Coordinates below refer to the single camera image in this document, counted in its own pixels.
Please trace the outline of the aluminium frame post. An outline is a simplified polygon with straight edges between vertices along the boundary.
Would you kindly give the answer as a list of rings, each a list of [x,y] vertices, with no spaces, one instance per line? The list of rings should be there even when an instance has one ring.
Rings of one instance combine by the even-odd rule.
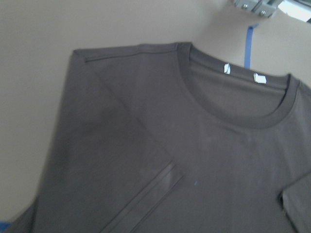
[[[235,7],[269,18],[277,10],[300,21],[311,23],[310,0],[231,0]]]

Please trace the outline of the dark brown t-shirt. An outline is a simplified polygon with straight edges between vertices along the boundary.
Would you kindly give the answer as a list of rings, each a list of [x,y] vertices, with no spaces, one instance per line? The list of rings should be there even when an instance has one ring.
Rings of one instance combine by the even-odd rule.
[[[7,229],[310,230],[310,88],[191,42],[72,52],[39,191]]]

